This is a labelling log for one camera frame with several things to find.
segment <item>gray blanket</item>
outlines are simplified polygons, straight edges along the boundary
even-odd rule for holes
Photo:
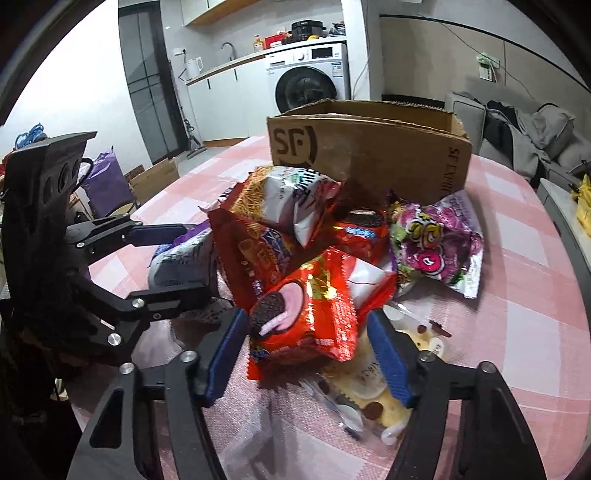
[[[540,161],[549,163],[564,149],[573,135],[574,116],[555,105],[544,105],[529,114],[515,109],[517,126],[499,110],[487,109],[487,116],[506,125],[511,132],[513,170],[528,181],[537,171]]]

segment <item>washing machine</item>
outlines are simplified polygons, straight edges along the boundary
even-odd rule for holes
[[[324,43],[265,57],[274,115],[325,98],[349,100],[347,46]]]

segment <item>metal screw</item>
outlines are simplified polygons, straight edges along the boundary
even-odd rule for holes
[[[418,359],[421,362],[433,362],[435,360],[435,354],[429,350],[422,350],[418,354]]]
[[[480,368],[482,368],[483,372],[486,372],[488,374],[496,373],[496,367],[494,366],[494,364],[490,362],[482,362],[480,364]]]
[[[137,308],[140,309],[141,307],[143,307],[144,305],[146,305],[146,302],[143,299],[133,299],[131,301],[131,304]]]
[[[187,350],[186,352],[181,353],[181,362],[192,362],[197,358],[197,354],[192,350]]]
[[[109,336],[107,337],[107,341],[113,345],[113,346],[117,346],[121,343],[121,335],[118,333],[110,333]]]
[[[119,367],[119,371],[124,375],[130,374],[134,369],[135,365],[131,362],[124,363]]]

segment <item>sf logo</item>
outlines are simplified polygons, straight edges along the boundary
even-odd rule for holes
[[[316,140],[316,133],[310,126],[290,128],[287,132],[282,128],[276,128],[273,130],[273,139],[278,147],[277,154],[296,157],[282,158],[282,165],[287,167],[310,168],[316,160],[318,142]]]

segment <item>soap bottle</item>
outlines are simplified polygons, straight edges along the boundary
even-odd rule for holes
[[[265,50],[265,43],[261,40],[260,35],[255,35],[255,42],[253,43],[255,52]]]

